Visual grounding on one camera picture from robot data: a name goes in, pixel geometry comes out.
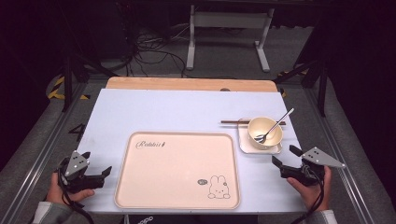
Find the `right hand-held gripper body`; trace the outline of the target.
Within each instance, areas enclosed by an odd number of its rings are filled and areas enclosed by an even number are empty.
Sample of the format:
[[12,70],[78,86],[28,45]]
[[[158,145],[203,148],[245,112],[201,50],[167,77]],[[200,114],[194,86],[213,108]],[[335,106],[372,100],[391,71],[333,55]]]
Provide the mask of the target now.
[[292,177],[297,179],[305,186],[314,186],[324,179],[324,166],[345,168],[346,165],[328,155],[317,147],[303,152],[302,165],[299,168],[284,165],[279,170],[280,176],[283,178]]

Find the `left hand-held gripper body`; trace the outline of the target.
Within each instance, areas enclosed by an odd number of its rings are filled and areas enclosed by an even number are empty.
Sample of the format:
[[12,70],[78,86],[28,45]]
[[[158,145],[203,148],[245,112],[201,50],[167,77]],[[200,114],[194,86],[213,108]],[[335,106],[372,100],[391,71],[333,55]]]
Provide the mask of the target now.
[[104,179],[95,175],[85,175],[90,162],[77,151],[64,158],[58,167],[58,185],[67,192],[77,193],[84,189],[99,189],[105,184]]

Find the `metal spoon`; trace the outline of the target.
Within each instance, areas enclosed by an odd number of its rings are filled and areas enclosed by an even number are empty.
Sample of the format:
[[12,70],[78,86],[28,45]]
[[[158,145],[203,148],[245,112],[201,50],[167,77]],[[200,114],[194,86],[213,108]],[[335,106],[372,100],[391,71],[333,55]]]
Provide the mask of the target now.
[[276,128],[287,116],[289,116],[293,111],[294,111],[294,109],[291,108],[281,119],[279,119],[279,120],[276,122],[275,125],[273,125],[273,126],[268,130],[267,133],[257,135],[257,136],[254,138],[254,140],[255,140],[256,142],[258,142],[258,143],[263,144],[263,143],[266,141],[267,135],[268,135],[271,131],[273,131],[273,130],[274,130],[274,129],[275,129],[275,128]]

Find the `small white square plate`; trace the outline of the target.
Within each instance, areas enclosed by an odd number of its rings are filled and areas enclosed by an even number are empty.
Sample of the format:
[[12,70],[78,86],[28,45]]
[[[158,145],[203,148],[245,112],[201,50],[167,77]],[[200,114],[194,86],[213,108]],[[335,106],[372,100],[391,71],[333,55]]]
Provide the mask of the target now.
[[278,145],[260,150],[251,145],[248,141],[248,123],[250,120],[242,119],[242,124],[237,125],[239,146],[245,153],[250,154],[277,154],[281,151],[281,142]]

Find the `cream bowl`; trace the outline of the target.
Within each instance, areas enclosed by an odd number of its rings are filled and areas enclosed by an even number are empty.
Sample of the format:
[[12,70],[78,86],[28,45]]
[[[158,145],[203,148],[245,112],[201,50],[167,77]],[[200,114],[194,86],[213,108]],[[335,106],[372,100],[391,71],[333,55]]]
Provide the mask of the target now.
[[266,117],[252,119],[247,125],[248,141],[255,148],[265,150],[278,145],[283,139],[283,130],[276,121]]

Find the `pink rabbit print tray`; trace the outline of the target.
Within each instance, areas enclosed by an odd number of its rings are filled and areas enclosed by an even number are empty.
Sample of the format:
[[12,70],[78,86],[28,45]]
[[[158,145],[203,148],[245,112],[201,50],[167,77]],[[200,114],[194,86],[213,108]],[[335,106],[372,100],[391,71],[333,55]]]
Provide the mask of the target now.
[[115,203],[133,209],[235,209],[240,192],[233,139],[225,133],[133,133]]

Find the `person's left hand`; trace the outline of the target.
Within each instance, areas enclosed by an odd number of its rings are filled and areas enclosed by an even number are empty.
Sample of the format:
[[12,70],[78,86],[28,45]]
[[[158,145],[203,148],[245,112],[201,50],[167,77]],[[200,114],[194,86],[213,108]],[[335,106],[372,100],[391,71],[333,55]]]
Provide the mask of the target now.
[[[82,200],[89,198],[95,194],[93,189],[84,189],[78,193],[69,194],[68,197],[73,202],[81,202]],[[51,203],[59,203],[59,204],[67,204],[67,200],[65,195],[58,185],[58,174],[53,173],[51,175],[51,181],[49,185],[49,191],[46,197],[47,202]]]

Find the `person's right hand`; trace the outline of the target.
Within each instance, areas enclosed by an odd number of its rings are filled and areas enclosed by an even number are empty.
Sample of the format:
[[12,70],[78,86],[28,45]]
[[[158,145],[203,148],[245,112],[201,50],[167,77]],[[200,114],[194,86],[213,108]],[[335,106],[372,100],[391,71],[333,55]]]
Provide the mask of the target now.
[[323,193],[323,199],[318,205],[317,211],[329,210],[332,171],[328,166],[324,167],[324,171],[325,176],[323,179],[323,190],[321,190],[320,185],[307,187],[295,178],[287,178],[287,182],[301,195],[307,209],[311,209],[316,204],[316,200],[320,196],[320,193]]

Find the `yellow and black floor tape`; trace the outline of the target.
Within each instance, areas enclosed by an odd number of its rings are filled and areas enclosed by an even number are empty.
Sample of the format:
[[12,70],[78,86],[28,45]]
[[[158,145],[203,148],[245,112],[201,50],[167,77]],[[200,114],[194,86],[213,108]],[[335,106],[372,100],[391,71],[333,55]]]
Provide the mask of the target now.
[[[305,75],[307,74],[308,70],[304,70],[303,72],[300,72],[298,75],[299,75],[299,76],[305,76]],[[283,76],[285,76],[288,72],[289,72],[289,71],[282,71],[282,72],[280,72],[279,74],[277,74],[277,77],[283,77]],[[280,88],[280,89],[279,89],[279,92],[280,92],[280,94],[281,94],[281,96],[282,96],[283,98],[285,98],[285,97],[287,96],[287,94],[286,94],[286,92],[285,92],[285,90],[284,90],[283,88]]]
[[57,80],[55,81],[54,86],[52,89],[49,91],[48,98],[49,99],[65,99],[65,95],[59,93],[59,89],[61,88],[61,85],[64,83],[64,76],[59,76]]

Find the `black tripod stand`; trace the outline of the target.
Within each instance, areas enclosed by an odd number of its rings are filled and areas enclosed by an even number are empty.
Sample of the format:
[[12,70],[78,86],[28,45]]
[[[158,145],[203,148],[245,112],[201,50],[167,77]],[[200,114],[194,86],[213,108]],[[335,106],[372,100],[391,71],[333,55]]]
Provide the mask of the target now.
[[274,79],[275,84],[280,84],[292,77],[302,74],[306,71],[306,75],[301,80],[303,88],[312,89],[314,84],[318,81],[318,99],[317,107],[320,115],[325,116],[325,96],[327,89],[328,69],[324,61],[312,61],[304,63],[289,72],[281,72],[280,76]]
[[84,57],[78,53],[68,53],[64,57],[63,75],[64,75],[64,108],[66,112],[73,103],[73,84],[72,76],[75,76],[78,83],[87,83],[90,76],[85,68],[85,64],[97,70],[108,77],[115,77],[116,74],[104,68],[99,63]]

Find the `light blue table mat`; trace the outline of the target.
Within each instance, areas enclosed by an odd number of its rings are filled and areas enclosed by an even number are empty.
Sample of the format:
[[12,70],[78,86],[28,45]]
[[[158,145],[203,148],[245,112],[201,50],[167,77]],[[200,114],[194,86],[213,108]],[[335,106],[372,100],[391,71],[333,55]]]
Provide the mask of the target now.
[[[245,153],[237,127],[226,120],[268,117],[286,111],[277,92],[252,91],[100,91],[81,142],[91,152],[90,173],[111,166],[102,189],[87,200],[94,213],[108,214],[268,214],[304,211],[299,194],[281,178],[265,154]],[[133,133],[225,133],[233,139],[240,204],[235,209],[120,208],[115,193],[126,148]]]

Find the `person's dark clothing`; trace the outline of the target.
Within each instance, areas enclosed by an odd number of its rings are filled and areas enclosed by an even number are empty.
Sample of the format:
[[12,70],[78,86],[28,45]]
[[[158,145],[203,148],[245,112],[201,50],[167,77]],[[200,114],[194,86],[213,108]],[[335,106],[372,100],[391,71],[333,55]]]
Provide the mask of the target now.
[[258,224],[255,215],[128,215],[129,224]]

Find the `wooden table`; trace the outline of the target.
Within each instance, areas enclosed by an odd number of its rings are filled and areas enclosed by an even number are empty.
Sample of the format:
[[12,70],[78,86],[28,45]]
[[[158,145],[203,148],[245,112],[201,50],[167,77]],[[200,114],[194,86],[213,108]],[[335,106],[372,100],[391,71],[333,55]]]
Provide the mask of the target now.
[[173,77],[111,77],[107,89],[171,90],[171,91],[259,91],[277,92],[271,80],[173,78]]

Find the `white metal stand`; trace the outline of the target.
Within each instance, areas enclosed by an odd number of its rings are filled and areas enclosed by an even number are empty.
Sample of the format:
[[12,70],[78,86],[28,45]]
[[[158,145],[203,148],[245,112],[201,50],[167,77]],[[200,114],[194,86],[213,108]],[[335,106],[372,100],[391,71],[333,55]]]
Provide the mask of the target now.
[[190,40],[186,68],[194,68],[195,57],[195,28],[242,28],[242,29],[261,29],[262,36],[260,40],[254,42],[262,71],[268,73],[270,66],[264,52],[264,43],[268,35],[270,25],[275,10],[270,8],[264,13],[237,13],[237,12],[208,12],[198,11],[195,5],[191,5],[190,12]]

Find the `aluminium floor rail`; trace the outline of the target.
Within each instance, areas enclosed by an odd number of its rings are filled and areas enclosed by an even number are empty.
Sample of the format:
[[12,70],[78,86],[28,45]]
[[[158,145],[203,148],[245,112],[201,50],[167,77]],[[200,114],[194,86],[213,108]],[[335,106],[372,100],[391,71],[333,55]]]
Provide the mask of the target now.
[[[338,143],[336,142],[335,136],[332,133],[331,127],[329,122],[325,117],[322,116],[317,103],[317,97],[315,92],[311,89],[304,89],[305,96],[313,108],[316,120],[319,123],[320,128],[324,132],[326,140],[330,145],[330,149],[334,157],[339,160],[340,162],[347,163],[344,155],[342,154],[341,148],[339,147]],[[357,213],[357,216],[360,220],[361,224],[375,224],[372,218],[372,215],[361,195],[361,191],[359,190],[355,178],[353,177],[352,173],[350,172],[349,168],[339,169],[338,173],[342,179],[346,192],[352,205]]]
[[62,131],[77,104],[78,96],[86,89],[86,83],[75,85],[72,103],[63,112],[64,101],[51,100],[33,129],[22,141],[21,146],[0,172],[0,224],[19,224],[20,215],[31,215],[33,210],[25,210],[40,176],[56,149]]

